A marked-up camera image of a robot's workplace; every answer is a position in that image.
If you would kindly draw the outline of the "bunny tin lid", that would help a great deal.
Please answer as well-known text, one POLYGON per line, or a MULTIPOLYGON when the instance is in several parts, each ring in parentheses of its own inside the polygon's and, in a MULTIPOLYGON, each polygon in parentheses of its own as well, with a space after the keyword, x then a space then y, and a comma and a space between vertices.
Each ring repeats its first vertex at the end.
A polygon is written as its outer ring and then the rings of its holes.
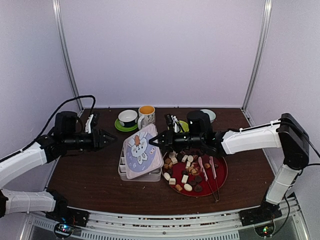
POLYGON ((161 150, 149 144, 157 136, 156 126, 151 123, 124 140, 123 150, 126 161, 126 174, 130 179, 133 172, 152 171, 164 165, 161 150))

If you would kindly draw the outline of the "pink metal tongs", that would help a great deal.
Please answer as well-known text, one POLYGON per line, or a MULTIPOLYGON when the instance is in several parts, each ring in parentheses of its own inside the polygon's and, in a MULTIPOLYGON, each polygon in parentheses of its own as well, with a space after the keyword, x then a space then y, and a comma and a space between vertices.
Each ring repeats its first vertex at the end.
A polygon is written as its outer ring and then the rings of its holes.
POLYGON ((199 157, 197 161, 200 172, 203 174, 204 180, 211 191, 214 202, 218 203, 220 201, 220 193, 214 160, 211 156, 209 157, 209 168, 206 168, 207 163, 203 161, 202 157, 199 157))

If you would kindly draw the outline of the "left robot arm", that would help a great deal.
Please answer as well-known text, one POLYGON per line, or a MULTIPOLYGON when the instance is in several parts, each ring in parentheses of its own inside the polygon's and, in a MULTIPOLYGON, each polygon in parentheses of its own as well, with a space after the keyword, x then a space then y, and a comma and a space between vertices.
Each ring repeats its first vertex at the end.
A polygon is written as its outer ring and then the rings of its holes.
POLYGON ((77 113, 56 114, 53 128, 32 143, 0 161, 0 215, 45 212, 57 221, 72 218, 67 199, 55 190, 47 190, 57 161, 69 151, 96 152, 115 143, 117 137, 96 129, 99 115, 92 113, 81 130, 77 113))

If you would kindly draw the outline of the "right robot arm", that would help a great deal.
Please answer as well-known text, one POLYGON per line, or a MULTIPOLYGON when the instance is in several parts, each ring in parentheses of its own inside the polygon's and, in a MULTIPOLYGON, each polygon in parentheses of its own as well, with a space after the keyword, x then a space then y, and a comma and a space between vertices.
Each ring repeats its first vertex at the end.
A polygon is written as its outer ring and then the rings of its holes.
MULTIPOLYGON (((173 110, 178 117, 183 117, 188 111, 198 108, 157 108, 157 117, 173 110)), ((229 128, 248 127, 243 112, 239 108, 211 108, 217 115, 213 128, 222 131, 229 128)), ((220 201, 215 203, 212 195, 204 197, 188 197, 180 193, 170 193, 164 190, 165 197, 175 197, 172 203, 165 207, 164 203, 155 203, 153 214, 183 215, 206 214, 227 211, 239 211, 244 208, 255 208, 261 205, 263 194, 272 183, 274 174, 263 150, 250 150, 225 157, 228 175, 224 185, 219 189, 220 201)))

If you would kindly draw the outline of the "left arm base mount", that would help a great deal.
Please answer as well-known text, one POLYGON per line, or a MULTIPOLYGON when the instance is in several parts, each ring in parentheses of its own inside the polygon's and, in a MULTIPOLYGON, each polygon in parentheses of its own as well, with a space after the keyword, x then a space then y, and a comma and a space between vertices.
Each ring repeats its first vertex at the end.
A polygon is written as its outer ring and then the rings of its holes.
POLYGON ((85 210, 67 208, 65 214, 46 212, 45 217, 54 220, 53 233, 58 239, 80 236, 82 228, 87 226, 90 213, 85 210))

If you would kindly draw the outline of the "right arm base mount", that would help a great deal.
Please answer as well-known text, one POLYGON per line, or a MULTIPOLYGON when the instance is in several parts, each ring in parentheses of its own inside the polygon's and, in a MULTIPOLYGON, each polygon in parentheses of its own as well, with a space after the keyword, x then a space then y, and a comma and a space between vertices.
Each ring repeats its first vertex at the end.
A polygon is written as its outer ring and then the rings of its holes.
POLYGON ((280 210, 271 211, 260 207, 241 210, 238 214, 242 226, 253 225, 255 233, 262 238, 271 237, 276 232, 275 219, 282 216, 280 210))

